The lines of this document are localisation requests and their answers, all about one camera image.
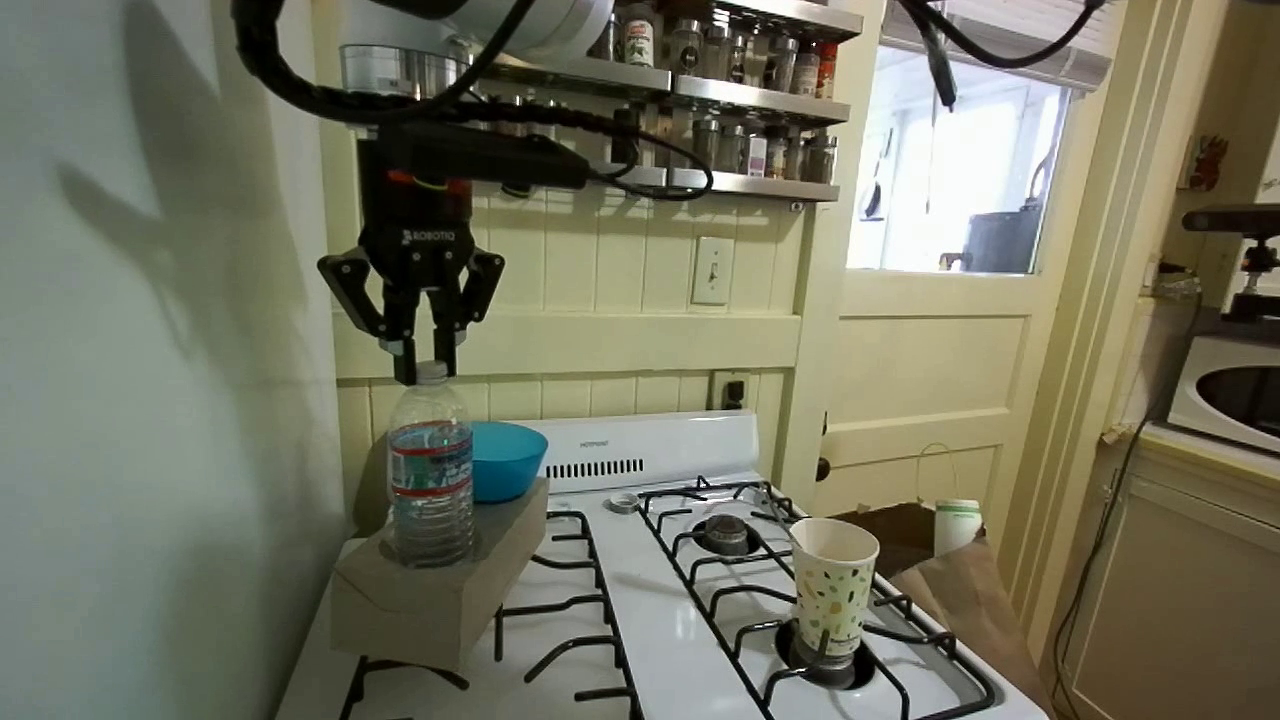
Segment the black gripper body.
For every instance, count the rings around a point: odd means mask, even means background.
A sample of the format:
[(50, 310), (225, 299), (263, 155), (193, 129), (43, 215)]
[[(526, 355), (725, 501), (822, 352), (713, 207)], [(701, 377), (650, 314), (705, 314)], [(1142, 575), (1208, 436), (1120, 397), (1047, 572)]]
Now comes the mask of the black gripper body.
[(382, 135), (356, 145), (356, 180), (360, 234), (348, 250), (315, 261), (348, 318), (393, 342), (416, 334), (421, 299), (434, 305), (434, 322), (444, 330), (481, 322), (505, 261), (475, 249), (474, 184), (434, 180), (393, 159)]

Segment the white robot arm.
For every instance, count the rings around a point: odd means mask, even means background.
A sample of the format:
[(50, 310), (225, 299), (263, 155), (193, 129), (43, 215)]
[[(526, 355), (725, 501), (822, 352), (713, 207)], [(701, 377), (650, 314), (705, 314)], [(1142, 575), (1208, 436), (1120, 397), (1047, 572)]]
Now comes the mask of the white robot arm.
[(505, 57), (575, 61), (612, 0), (346, 0), (339, 101), (356, 129), (360, 234), (320, 274), (393, 359), (402, 382), (456, 373), (505, 261), (474, 234), (474, 184), (581, 189), (589, 164), (558, 141), (474, 120), (474, 88)]

